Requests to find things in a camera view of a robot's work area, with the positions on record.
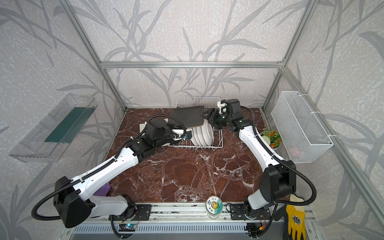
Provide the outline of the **black square plate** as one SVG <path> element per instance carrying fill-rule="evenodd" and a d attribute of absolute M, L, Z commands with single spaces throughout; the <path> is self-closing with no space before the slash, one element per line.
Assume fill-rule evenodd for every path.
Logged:
<path fill-rule="evenodd" d="M 205 111 L 204 106 L 176 108 L 171 116 L 178 119 L 186 128 L 196 128 L 204 125 L 205 119 L 201 116 Z"/>

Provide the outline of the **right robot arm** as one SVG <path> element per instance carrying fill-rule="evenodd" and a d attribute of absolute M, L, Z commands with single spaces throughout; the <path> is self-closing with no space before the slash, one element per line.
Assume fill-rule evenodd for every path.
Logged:
<path fill-rule="evenodd" d="M 313 203 L 317 197 L 315 185 L 297 170 L 293 161 L 285 161 L 267 145 L 253 121 L 244 117 L 243 109 L 237 99 L 222 100 L 216 108 L 204 111 L 202 117 L 216 129 L 230 128 L 251 150 L 263 170 L 259 189 L 244 201 L 245 215 L 253 219 L 273 205 L 306 206 Z M 296 192 L 297 178 L 309 185 L 311 196 L 302 202 L 287 201 L 285 198 Z"/>

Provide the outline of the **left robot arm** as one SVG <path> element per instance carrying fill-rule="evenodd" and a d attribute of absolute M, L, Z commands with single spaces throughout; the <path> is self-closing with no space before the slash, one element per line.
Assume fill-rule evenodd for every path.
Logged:
<path fill-rule="evenodd" d="M 126 197 L 98 197 L 95 192 L 120 173 L 154 155 L 163 145 L 191 137 L 191 131 L 175 117 L 154 115 L 114 156 L 72 179 L 57 180 L 55 191 L 32 208 L 31 216 L 39 221 L 61 220 L 66 228 L 73 228 L 89 218 L 121 215 L 129 207 Z"/>

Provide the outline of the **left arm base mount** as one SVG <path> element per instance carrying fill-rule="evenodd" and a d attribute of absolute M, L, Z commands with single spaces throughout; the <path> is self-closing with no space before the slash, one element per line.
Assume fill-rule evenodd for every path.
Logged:
<path fill-rule="evenodd" d="M 109 216 L 113 221 L 148 221 L 151 214 L 152 205 L 139 204 L 129 205 L 128 208 L 119 216 Z"/>

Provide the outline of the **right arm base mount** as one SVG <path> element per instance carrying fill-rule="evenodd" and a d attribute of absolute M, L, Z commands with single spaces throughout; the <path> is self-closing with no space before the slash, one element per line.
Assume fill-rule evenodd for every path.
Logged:
<path fill-rule="evenodd" d="M 227 203 L 226 210 L 231 215 L 231 220 L 269 220 L 271 218 L 271 211 L 265 208 L 261 208 L 260 210 L 254 211 L 251 210 L 249 213 L 247 209 L 244 207 L 244 204 L 233 204 Z"/>

